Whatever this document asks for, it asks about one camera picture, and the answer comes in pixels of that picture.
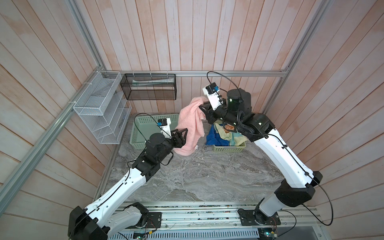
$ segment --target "wooden wall panel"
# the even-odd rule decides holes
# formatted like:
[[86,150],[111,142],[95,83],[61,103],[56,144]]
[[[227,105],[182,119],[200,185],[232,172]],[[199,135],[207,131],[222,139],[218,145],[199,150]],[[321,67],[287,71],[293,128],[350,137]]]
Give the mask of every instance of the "wooden wall panel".
[[[110,70],[284,69],[321,1],[124,2],[125,8],[123,0],[78,0]],[[340,7],[352,8],[355,3],[356,0],[342,2]],[[127,36],[130,33],[135,44]],[[130,66],[118,64],[121,54],[125,59],[127,54]],[[251,92],[253,111],[262,112],[279,78],[233,77],[232,80]],[[214,81],[224,90],[235,88],[224,78]],[[204,77],[178,78],[177,100],[133,101],[133,104],[137,112],[179,112],[192,98],[202,96],[201,88],[207,84]]]
[[[63,1],[1,1],[0,30],[3,185],[97,63]],[[73,116],[1,216],[0,238],[68,238],[69,213],[92,201],[110,153]]]
[[[334,1],[267,113],[297,156],[323,174],[332,239],[383,235],[383,14],[382,0]],[[329,222],[328,199],[315,189],[307,204]]]

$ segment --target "metal rail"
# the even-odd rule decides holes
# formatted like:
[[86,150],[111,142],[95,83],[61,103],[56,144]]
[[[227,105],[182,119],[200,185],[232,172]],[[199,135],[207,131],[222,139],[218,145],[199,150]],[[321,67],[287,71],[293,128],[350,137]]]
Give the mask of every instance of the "metal rail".
[[[176,74],[176,77],[206,77],[208,71],[119,71],[121,74],[156,74],[156,73],[169,73]],[[216,71],[227,77],[284,77],[287,72],[285,70],[230,70],[230,71]],[[209,73],[209,77],[221,77],[216,73]]]

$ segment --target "black mesh basket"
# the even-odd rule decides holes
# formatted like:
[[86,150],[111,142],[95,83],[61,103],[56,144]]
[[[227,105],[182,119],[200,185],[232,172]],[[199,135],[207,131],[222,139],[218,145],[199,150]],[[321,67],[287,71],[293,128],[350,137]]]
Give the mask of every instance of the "black mesh basket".
[[127,100],[176,100],[176,75],[126,73],[121,88]]

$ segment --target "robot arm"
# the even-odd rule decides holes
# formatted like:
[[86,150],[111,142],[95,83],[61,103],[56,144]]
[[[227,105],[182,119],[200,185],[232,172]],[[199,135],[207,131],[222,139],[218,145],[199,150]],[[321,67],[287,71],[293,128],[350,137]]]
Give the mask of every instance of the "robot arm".
[[171,153],[169,161],[173,158],[174,147],[185,145],[187,129],[171,131],[169,118],[159,119],[158,126],[161,133],[150,136],[132,168],[111,189],[84,209],[78,206],[72,210],[68,225],[71,239],[106,240],[126,227],[147,224],[148,210],[138,202],[118,214],[112,214],[160,169],[166,156]]
[[253,214],[257,223],[264,225],[283,207],[296,207],[310,200],[315,192],[314,186],[322,179],[321,173],[313,172],[300,161],[266,115],[252,113],[250,93],[232,89],[227,92],[227,99],[221,99],[219,91],[215,83],[203,89],[209,102],[201,105],[200,109],[208,123],[221,120],[224,124],[233,125],[237,132],[260,147],[285,177],[272,195],[259,202]]

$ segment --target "blue towel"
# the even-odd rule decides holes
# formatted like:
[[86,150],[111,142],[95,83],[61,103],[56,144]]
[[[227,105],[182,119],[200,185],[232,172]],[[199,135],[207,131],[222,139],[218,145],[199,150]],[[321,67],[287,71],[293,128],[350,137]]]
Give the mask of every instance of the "blue towel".
[[207,135],[206,145],[229,146],[229,141],[221,139],[220,134],[216,133],[216,130],[212,125]]

